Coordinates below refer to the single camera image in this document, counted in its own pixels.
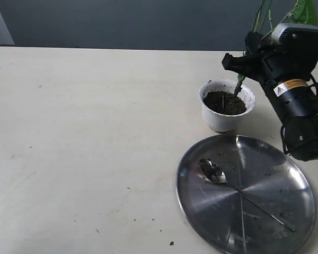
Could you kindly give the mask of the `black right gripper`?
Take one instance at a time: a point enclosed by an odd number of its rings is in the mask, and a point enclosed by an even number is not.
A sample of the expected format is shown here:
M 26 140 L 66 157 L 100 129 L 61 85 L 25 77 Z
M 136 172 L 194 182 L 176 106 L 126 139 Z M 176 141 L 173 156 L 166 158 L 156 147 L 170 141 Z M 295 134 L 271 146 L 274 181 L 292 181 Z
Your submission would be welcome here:
M 312 75 L 318 62 L 318 33 L 273 33 L 271 47 L 257 53 L 261 38 L 262 34 L 250 31 L 245 37 L 248 55 L 226 53 L 223 68 L 257 80 L 261 61 L 262 88 L 278 116 L 318 115 L 318 82 Z

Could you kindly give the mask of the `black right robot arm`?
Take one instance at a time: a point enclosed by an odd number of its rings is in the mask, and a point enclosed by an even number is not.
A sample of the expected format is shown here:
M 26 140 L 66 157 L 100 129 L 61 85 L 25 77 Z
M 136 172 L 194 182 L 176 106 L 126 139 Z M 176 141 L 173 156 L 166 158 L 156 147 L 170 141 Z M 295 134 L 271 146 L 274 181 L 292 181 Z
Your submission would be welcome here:
M 250 31 L 246 53 L 226 53 L 222 65 L 257 81 L 282 126 L 283 151 L 297 160 L 318 160 L 318 82 L 312 71 L 318 62 L 318 32 L 288 33 L 273 43 Z

